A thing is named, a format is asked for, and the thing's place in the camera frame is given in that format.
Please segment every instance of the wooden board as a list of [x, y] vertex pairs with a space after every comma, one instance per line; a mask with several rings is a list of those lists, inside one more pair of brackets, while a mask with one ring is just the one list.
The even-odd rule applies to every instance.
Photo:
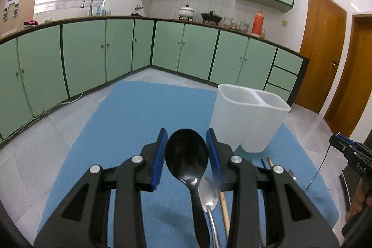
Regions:
[[35, 0], [19, 0], [18, 15], [13, 16], [14, 4], [8, 8], [8, 17], [3, 20], [4, 5], [6, 0], [0, 0], [0, 37], [10, 31], [18, 31], [23, 27], [23, 22], [33, 19]]
[[372, 14], [353, 16], [349, 51], [332, 103], [324, 116], [333, 133], [350, 136], [372, 90]]
[[344, 9], [331, 0], [309, 0], [300, 54], [310, 62], [295, 98], [296, 104], [320, 112], [337, 72], [345, 29]]

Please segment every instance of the black spoon handle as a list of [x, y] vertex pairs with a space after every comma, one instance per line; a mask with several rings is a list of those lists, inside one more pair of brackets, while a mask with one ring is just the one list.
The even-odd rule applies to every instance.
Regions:
[[196, 240], [200, 248], [209, 248], [209, 229], [200, 202], [198, 189], [190, 191], [190, 194]]

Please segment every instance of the metal spoon handle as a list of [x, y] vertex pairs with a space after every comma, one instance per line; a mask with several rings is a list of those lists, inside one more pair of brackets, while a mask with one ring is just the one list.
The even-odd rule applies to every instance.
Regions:
[[191, 191], [192, 217], [194, 220], [194, 231], [200, 248], [209, 248], [209, 229], [205, 220], [204, 211], [200, 202], [198, 190]]
[[211, 208], [208, 205], [206, 206], [206, 208], [207, 208], [209, 223], [211, 225], [211, 230], [212, 230], [213, 247], [214, 248], [221, 248], [221, 245], [219, 244], [217, 229], [216, 229], [216, 226], [214, 225]]

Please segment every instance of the tiled floor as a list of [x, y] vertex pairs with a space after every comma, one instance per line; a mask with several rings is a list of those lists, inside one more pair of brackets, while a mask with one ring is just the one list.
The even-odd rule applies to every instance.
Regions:
[[[215, 87], [183, 77], [147, 69], [124, 81], [146, 81], [201, 89]], [[76, 138], [111, 86], [84, 96], [38, 121], [0, 151], [0, 200], [26, 239], [33, 243], [48, 199], [49, 190]], [[319, 167], [332, 135], [321, 116], [293, 105], [285, 124]], [[345, 204], [338, 178], [346, 166], [342, 154], [330, 149], [320, 173], [340, 212], [334, 232], [341, 242]]]

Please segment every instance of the black spoon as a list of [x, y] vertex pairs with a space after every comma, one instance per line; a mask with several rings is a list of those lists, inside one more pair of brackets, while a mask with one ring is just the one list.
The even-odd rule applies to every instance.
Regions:
[[209, 230], [198, 194], [199, 181], [208, 164], [208, 149], [194, 130], [180, 129], [168, 139], [165, 161], [172, 175], [190, 190], [196, 240], [200, 248], [209, 248]]

